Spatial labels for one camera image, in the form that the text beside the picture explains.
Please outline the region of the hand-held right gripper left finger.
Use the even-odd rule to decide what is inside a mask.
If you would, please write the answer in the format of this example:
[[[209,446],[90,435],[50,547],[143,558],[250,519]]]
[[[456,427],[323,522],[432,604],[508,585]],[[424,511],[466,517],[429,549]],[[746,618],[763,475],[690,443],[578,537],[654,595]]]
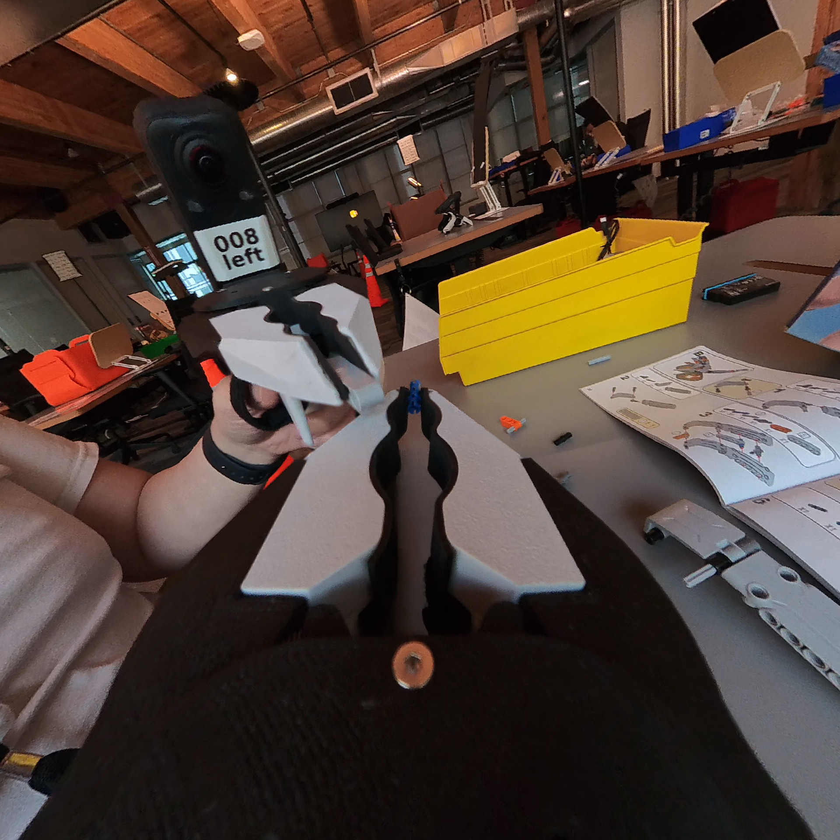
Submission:
[[[335,606],[363,635],[392,629],[403,392],[311,454],[246,574],[247,595]]]

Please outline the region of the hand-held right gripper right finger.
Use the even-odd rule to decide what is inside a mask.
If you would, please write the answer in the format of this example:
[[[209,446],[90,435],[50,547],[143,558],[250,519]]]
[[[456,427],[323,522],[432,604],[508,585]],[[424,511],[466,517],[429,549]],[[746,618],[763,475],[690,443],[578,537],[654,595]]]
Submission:
[[[427,440],[427,470],[440,488],[427,561],[429,633],[467,634],[498,602],[585,587],[518,454],[434,391]]]

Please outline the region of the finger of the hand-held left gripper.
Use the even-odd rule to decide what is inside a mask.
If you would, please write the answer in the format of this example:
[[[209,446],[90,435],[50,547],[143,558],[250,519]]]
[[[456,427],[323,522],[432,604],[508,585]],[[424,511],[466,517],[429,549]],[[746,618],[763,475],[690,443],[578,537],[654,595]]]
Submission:
[[[332,283],[294,300],[299,333],[313,348],[328,393],[359,414],[372,412],[385,395],[382,347],[368,299]]]
[[[239,309],[210,319],[231,372],[283,397],[331,406],[344,402],[347,390],[328,371],[316,344],[283,323],[267,321],[268,313],[268,308]]]

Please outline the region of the person's left hand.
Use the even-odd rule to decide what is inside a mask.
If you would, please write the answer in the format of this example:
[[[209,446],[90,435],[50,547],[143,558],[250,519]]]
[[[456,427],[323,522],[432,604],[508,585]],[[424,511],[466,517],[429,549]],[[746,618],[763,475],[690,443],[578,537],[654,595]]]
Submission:
[[[353,408],[344,403],[310,409],[308,427],[312,442],[307,444],[293,423],[274,432],[248,425],[232,406],[230,381],[231,376],[223,378],[213,391],[211,437],[220,451],[249,465],[267,465],[289,453],[317,448],[356,417]]]

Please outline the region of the black wristband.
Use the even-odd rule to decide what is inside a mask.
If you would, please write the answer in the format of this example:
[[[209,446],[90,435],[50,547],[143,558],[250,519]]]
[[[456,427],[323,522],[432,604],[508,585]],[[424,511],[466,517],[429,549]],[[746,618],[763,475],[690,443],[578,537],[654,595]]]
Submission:
[[[291,457],[281,456],[267,465],[252,465],[223,452],[215,444],[208,428],[202,438],[202,451],[206,462],[217,473],[239,485],[265,487],[274,476],[287,468]]]

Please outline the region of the brown cardboard box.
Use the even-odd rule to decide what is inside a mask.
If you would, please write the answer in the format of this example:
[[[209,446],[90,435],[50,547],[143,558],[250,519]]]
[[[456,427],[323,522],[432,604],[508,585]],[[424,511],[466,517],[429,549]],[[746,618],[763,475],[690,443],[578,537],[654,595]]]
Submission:
[[[443,216],[435,211],[447,197],[448,194],[440,186],[430,193],[415,197],[403,204],[388,203],[402,240],[409,240],[438,229]]]

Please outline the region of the idle hand-held gripper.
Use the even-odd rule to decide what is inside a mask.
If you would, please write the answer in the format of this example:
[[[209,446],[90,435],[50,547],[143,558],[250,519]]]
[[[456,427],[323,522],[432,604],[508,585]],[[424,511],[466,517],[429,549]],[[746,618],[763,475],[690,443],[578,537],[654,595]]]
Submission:
[[[447,235],[455,228],[468,225],[472,226],[473,221],[460,212],[461,192],[456,191],[450,194],[436,209],[435,214],[440,216],[437,230]]]

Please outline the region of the wooden table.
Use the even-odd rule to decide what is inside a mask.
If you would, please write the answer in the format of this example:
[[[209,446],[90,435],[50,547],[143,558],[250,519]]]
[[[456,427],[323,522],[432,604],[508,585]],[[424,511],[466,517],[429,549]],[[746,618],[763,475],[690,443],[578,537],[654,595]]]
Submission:
[[[436,266],[454,263],[479,249],[488,247],[512,226],[543,212],[541,204],[504,208],[501,213],[474,221],[472,225],[454,228],[448,234],[436,229],[402,242],[402,251],[395,257],[380,261],[374,268],[381,277],[397,268]]]

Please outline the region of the orange storage bin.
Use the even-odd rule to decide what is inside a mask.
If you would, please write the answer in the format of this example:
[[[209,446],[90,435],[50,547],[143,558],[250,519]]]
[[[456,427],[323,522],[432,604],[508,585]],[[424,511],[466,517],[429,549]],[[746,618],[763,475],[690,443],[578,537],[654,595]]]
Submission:
[[[132,335],[123,323],[69,341],[67,350],[48,350],[24,364],[22,376],[51,406],[60,406],[120,378],[127,369],[118,361],[133,352]]]

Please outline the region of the open instruction booklet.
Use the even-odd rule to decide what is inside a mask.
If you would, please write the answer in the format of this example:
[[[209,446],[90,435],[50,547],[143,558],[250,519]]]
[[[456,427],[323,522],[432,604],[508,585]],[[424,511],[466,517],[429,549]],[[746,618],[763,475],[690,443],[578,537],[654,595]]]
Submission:
[[[839,384],[699,346],[582,388],[839,595]]]

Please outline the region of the grey toy panel assembly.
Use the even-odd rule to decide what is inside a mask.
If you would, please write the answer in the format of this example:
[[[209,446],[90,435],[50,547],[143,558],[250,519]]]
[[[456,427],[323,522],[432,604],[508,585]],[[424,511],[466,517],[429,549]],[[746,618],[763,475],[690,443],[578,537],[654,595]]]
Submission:
[[[672,538],[704,560],[684,578],[693,588],[721,576],[759,617],[834,687],[839,687],[839,606],[783,566],[743,531],[690,500],[646,519],[649,544]]]

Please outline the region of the black foam microphone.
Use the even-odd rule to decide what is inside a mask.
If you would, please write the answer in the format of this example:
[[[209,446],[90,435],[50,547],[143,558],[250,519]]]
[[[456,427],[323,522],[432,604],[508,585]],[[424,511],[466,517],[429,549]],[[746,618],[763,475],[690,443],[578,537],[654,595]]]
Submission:
[[[54,794],[78,749],[62,749],[47,755],[20,752],[1,744],[1,775],[25,783],[47,797]]]

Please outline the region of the blue toy robot kit box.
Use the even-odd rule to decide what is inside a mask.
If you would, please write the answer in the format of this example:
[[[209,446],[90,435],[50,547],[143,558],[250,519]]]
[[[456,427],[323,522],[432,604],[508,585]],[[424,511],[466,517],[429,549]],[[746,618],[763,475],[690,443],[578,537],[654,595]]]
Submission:
[[[801,340],[839,352],[839,263],[785,328]]]

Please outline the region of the brown wooden strip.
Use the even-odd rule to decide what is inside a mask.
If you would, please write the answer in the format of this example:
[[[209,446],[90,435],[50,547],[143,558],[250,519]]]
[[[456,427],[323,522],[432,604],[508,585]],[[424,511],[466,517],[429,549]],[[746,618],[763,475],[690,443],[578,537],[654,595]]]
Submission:
[[[755,259],[748,261],[746,265],[756,269],[783,271],[816,277],[829,277],[834,272],[834,268],[832,266],[797,264],[789,261],[778,260]]]

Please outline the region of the blue storage bin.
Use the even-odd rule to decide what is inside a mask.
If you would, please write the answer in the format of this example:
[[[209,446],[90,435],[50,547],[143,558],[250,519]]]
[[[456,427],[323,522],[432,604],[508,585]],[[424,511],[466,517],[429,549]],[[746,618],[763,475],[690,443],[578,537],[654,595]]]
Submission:
[[[664,152],[682,151],[715,139],[732,124],[735,115],[736,109],[730,108],[667,132],[663,136]]]

